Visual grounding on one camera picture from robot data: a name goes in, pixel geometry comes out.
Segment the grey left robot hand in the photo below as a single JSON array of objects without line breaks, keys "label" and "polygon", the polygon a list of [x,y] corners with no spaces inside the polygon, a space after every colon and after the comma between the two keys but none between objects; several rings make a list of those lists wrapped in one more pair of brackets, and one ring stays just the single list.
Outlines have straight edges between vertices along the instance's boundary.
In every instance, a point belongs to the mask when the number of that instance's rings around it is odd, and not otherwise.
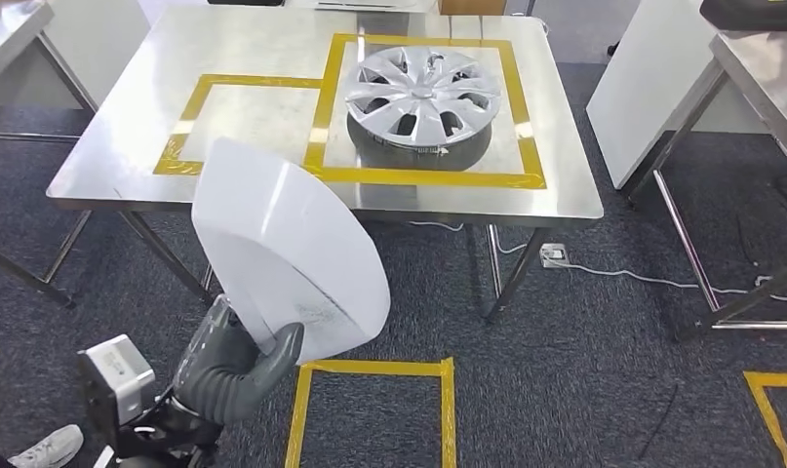
[{"label": "grey left robot hand", "polygon": [[216,298],[184,352],[173,382],[175,399],[218,424],[250,417],[295,366],[305,328],[280,328],[266,354],[224,295]]}]

